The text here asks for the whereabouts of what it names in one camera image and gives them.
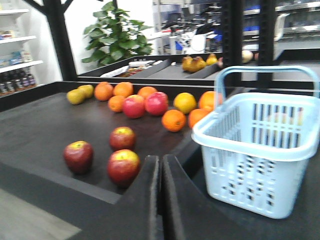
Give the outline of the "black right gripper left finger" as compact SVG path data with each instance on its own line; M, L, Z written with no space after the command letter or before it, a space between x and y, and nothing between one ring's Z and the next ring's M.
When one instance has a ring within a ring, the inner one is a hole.
M124 195L95 223L77 233L76 240L155 240L160 160L149 155Z

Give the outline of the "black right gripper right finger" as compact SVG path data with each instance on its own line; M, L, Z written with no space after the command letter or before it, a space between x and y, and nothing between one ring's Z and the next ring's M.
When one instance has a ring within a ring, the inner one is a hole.
M248 240L250 233L197 189L171 154L161 163L162 219L167 240Z

